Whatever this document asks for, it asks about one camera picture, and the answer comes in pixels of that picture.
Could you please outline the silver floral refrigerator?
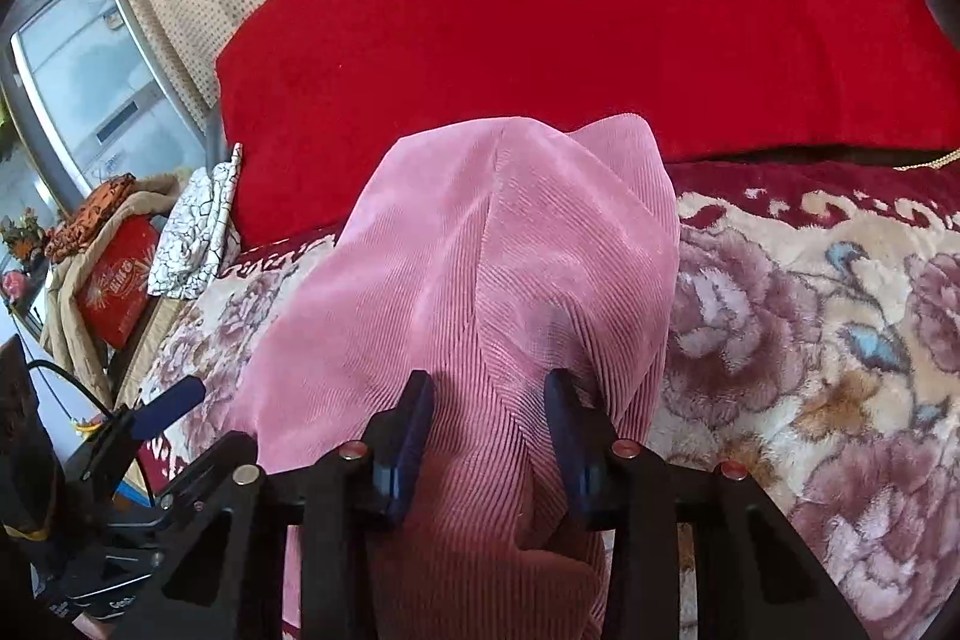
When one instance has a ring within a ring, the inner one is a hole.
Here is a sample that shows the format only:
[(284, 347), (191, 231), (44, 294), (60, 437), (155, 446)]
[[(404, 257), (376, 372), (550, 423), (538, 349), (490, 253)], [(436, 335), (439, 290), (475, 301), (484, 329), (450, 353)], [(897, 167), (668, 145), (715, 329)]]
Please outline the silver floral refrigerator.
[(114, 175), (190, 172), (202, 135), (127, 0), (13, 0), (2, 19), (2, 211), (50, 218)]

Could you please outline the red gift box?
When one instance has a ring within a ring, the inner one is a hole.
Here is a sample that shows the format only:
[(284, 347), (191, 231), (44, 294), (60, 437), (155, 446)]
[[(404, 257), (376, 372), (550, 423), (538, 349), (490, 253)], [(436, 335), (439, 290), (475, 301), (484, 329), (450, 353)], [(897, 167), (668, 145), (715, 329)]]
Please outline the red gift box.
[(85, 325), (107, 346), (124, 349), (149, 302), (146, 283), (159, 240), (146, 216), (127, 218), (76, 294)]

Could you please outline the floral plush blanket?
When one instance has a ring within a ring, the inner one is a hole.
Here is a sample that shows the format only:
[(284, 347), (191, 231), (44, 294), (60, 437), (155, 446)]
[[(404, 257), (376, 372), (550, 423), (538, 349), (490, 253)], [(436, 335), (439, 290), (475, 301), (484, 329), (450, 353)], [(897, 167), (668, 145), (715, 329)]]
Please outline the floral plush blanket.
[[(679, 271), (644, 440), (695, 470), (742, 461), (871, 637), (919, 637), (958, 580), (957, 169), (665, 172)], [(169, 463), (231, 431), (254, 347), (337, 242), (182, 315), (140, 388), (205, 381)]]

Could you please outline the artificial flower arrangement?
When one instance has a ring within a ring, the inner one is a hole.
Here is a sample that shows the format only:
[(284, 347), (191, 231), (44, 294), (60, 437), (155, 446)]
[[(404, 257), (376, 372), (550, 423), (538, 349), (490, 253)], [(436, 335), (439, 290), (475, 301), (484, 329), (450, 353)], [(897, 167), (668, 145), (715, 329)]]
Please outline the artificial flower arrangement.
[(44, 257), (44, 248), (47, 244), (47, 232), (39, 224), (37, 213), (32, 208), (26, 208), (23, 213), (12, 220), (10, 216), (3, 216), (2, 242), (8, 248), (10, 255), (25, 271), (32, 271)]

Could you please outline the white patterned folded cloth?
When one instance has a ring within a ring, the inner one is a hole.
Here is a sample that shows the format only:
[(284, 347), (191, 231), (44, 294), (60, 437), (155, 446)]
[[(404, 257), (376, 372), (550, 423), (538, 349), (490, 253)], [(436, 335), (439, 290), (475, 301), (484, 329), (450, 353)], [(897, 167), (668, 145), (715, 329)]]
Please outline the white patterned folded cloth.
[(242, 146), (235, 145), (228, 161), (190, 174), (156, 245), (146, 281), (150, 296), (198, 299), (236, 260), (241, 241), (231, 209), (241, 164)]

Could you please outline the pink corduroy jacket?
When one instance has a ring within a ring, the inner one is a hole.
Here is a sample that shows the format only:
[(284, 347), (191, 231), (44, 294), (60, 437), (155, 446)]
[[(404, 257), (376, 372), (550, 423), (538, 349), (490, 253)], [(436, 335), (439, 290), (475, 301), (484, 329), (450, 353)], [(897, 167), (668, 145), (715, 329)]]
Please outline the pink corduroy jacket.
[(566, 514), (544, 381), (573, 372), (641, 438), (677, 271), (674, 188), (640, 117), (409, 136), (254, 347), (226, 422), (254, 436), (265, 470), (294, 470), (427, 372), (433, 424), (412, 510), (371, 551), (379, 631), (596, 637), (604, 548)]

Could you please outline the red quilt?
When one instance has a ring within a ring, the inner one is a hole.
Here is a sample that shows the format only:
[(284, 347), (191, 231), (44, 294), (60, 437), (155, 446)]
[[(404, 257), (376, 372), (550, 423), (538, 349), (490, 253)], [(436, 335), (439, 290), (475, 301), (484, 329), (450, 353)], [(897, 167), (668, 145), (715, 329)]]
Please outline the red quilt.
[(247, 245), (342, 220), (398, 138), (460, 120), (633, 112), (669, 161), (958, 142), (924, 0), (267, 0), (217, 72)]

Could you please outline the orange black patterned cloth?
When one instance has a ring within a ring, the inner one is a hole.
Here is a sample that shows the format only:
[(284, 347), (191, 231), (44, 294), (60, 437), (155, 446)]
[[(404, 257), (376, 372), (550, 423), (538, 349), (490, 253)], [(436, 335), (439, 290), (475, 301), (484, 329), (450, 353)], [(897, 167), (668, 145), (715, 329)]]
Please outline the orange black patterned cloth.
[(136, 183), (132, 174), (124, 174), (94, 188), (70, 218), (49, 232), (44, 248), (46, 259), (58, 265), (86, 250), (110, 216), (132, 195)]

